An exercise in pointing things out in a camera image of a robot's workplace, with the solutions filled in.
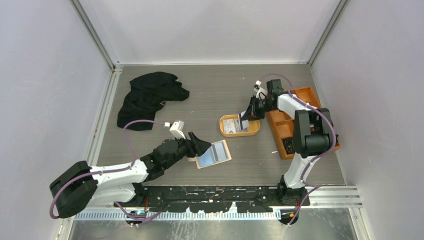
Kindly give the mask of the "credit card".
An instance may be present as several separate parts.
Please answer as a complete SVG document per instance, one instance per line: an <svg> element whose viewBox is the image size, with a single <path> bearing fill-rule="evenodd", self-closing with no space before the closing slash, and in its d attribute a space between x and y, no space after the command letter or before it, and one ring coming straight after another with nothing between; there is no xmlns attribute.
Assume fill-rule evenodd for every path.
<svg viewBox="0 0 424 240"><path fill-rule="evenodd" d="M240 121L238 118L228 118L222 121L222 130L225 134L248 132L249 121Z"/></svg>

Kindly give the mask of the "yellow oval tray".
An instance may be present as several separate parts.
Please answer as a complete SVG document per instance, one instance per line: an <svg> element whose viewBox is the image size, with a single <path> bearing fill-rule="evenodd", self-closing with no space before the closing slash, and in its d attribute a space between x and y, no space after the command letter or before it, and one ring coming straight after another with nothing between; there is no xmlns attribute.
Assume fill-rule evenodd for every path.
<svg viewBox="0 0 424 240"><path fill-rule="evenodd" d="M228 138L254 136L260 127L259 120L241 121L237 114L224 115L219 120L220 132Z"/></svg>

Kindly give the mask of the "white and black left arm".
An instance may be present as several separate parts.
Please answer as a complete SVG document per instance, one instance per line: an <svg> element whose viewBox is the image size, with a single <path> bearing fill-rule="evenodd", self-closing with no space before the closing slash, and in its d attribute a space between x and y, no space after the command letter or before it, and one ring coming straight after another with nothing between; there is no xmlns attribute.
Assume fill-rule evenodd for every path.
<svg viewBox="0 0 424 240"><path fill-rule="evenodd" d="M52 219L77 215L94 203L131 203L141 206L146 193L137 184L155 180L181 159L200 157L212 146L193 132L189 138L166 139L152 152L130 163L89 166L78 161L49 186L53 200L49 207Z"/></svg>

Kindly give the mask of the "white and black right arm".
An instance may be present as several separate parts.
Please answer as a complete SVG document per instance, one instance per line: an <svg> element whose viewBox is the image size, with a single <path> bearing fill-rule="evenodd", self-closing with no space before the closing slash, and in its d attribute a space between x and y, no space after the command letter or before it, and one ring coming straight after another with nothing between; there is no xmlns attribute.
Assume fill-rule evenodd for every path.
<svg viewBox="0 0 424 240"><path fill-rule="evenodd" d="M294 157L287 172L277 185L277 198L283 205L291 205L306 195L305 180L313 165L332 151L337 136L327 108L318 108L301 100L290 90L284 90L279 79L267 81L266 88L256 81L255 95L245 111L238 115L239 126L245 129L248 120L260 120L267 112L279 110L293 120L290 140Z"/></svg>

